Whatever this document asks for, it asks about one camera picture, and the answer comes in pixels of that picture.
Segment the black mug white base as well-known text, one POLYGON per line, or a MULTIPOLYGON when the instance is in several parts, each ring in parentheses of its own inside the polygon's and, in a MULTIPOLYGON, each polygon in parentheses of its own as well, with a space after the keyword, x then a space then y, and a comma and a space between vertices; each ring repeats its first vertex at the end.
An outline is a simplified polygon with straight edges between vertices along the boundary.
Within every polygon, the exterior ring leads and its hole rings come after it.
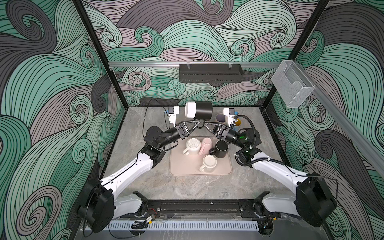
POLYGON ((187 102, 185 105, 185 117, 188 119, 209 121, 213 115, 211 102, 187 102))

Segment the blue butterfly mug yellow inside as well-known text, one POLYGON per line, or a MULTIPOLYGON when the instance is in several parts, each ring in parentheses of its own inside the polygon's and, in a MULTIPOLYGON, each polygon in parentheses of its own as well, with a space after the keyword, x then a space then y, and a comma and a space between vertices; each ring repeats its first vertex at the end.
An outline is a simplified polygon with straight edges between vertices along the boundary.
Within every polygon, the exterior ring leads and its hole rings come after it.
POLYGON ((236 121, 235 121, 235 126, 236 127, 238 127, 238 126, 240 126, 241 125, 241 120, 240 119, 236 119, 236 121))

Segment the beige pink ribbed mug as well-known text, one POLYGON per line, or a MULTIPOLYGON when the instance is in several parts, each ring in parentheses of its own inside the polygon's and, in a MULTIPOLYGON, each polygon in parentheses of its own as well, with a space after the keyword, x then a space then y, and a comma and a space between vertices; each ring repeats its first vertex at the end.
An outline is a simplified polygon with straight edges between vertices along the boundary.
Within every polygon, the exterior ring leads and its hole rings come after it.
POLYGON ((226 117, 223 114, 217 114, 216 115, 216 120, 220 123, 225 123, 226 122, 226 117))

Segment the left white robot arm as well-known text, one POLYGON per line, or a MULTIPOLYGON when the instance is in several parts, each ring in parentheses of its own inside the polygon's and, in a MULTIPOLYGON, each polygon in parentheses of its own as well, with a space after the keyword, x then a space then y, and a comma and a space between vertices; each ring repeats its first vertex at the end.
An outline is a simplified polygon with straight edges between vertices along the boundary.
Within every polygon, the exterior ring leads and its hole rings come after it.
POLYGON ((188 137, 200 124, 199 120, 183 121, 166 131, 157 126, 148 128, 145 145, 136 157, 112 175, 89 180, 79 195, 77 215, 93 233, 99 233, 111 222, 128 213, 143 214, 145 197, 133 193, 120 198, 122 191, 139 176, 155 167, 166 153, 165 146, 188 137))

